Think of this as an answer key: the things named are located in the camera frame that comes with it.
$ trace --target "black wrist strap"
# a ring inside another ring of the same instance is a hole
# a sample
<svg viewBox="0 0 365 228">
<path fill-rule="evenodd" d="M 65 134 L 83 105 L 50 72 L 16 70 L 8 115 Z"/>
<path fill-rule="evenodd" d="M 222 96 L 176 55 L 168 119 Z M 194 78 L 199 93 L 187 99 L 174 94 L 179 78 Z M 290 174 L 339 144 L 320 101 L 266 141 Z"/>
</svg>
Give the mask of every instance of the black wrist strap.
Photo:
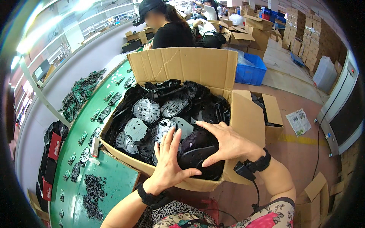
<svg viewBox="0 0 365 228">
<path fill-rule="evenodd" d="M 146 204 L 147 206 L 151 206 L 151 209 L 160 208 L 172 201 L 171 197 L 169 197 L 169 194 L 165 191 L 160 193 L 158 196 L 146 193 L 143 188 L 143 183 L 139 183 L 137 185 L 137 192 L 142 198 L 142 203 Z"/>
<path fill-rule="evenodd" d="M 269 154 L 266 148 L 263 148 L 265 151 L 265 156 L 261 156 L 257 161 L 252 162 L 250 160 L 246 160 L 244 165 L 252 172 L 262 172 L 264 171 L 269 165 L 271 161 L 271 155 Z"/>
</svg>

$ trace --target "black cap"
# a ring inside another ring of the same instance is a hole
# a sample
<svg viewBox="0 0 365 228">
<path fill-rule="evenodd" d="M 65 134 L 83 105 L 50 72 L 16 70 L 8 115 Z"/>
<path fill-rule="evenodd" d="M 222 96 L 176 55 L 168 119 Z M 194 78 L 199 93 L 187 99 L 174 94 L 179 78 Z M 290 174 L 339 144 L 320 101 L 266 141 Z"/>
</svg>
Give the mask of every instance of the black cap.
<svg viewBox="0 0 365 228">
<path fill-rule="evenodd" d="M 133 26 L 139 26 L 143 24 L 145 21 L 145 15 L 148 11 L 156 9 L 158 7 L 165 6 L 166 1 L 162 0 L 143 0 L 138 7 L 139 10 L 139 21 L 138 17 L 136 20 L 133 21 Z"/>
</svg>

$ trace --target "floral shirt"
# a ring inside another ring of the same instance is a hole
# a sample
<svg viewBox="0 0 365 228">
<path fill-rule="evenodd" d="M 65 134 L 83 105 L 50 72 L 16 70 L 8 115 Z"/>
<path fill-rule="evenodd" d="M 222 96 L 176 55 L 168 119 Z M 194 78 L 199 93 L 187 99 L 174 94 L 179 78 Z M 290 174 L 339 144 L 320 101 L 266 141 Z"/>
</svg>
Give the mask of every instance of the floral shirt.
<svg viewBox="0 0 365 228">
<path fill-rule="evenodd" d="M 265 206 L 259 207 L 247 219 L 233 224 L 237 228 L 293 228 L 294 202 L 287 197 L 276 199 Z M 154 228 L 214 228 L 210 219 L 201 224 L 197 216 L 180 213 L 170 215 L 159 221 Z"/>
</svg>

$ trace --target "factory floor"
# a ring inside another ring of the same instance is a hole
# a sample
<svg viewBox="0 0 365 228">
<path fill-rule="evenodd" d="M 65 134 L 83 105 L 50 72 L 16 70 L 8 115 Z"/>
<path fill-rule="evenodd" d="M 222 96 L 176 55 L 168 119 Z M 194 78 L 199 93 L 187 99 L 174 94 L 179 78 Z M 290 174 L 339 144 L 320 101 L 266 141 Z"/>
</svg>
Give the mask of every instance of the factory floor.
<svg viewBox="0 0 365 228">
<path fill-rule="evenodd" d="M 275 96 L 284 123 L 284 131 L 278 142 L 266 145 L 270 154 L 284 164 L 290 171 L 297 195 L 312 181 L 318 156 L 318 123 L 313 123 L 328 97 L 316 89 L 313 81 L 304 68 L 295 65 L 290 52 L 279 47 L 277 42 L 269 39 L 268 49 L 264 56 L 268 70 L 261 86 L 235 83 L 234 89 L 244 89 L 253 92 Z M 296 137 L 286 115 L 303 109 L 312 128 L 302 136 Z M 341 158 L 329 158 L 330 148 L 324 133 L 319 134 L 319 163 L 316 174 L 322 172 L 328 187 L 338 182 L 338 172 L 341 168 Z M 259 179 L 256 181 L 260 191 L 260 205 L 269 203 L 271 195 Z M 223 182 L 213 192 L 201 193 L 171 189 L 172 194 L 182 198 L 210 197 L 218 201 L 219 209 L 232 214 L 236 219 L 243 220 L 253 212 L 252 204 L 257 203 L 257 193 L 253 185 L 239 185 Z M 224 213 L 219 213 L 219 222 L 232 225 L 234 220 Z"/>
</svg>

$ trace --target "gray machine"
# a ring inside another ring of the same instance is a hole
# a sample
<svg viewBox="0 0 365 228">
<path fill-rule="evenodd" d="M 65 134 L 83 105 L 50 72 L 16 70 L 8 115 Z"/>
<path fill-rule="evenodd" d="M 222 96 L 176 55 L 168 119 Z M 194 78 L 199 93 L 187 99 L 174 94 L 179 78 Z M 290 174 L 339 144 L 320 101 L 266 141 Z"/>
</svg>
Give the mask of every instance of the gray machine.
<svg viewBox="0 0 365 228">
<path fill-rule="evenodd" d="M 337 85 L 315 120 L 321 123 L 330 145 L 330 157 L 342 154 L 362 133 L 364 120 L 358 76 L 355 57 L 348 50 Z"/>
</svg>

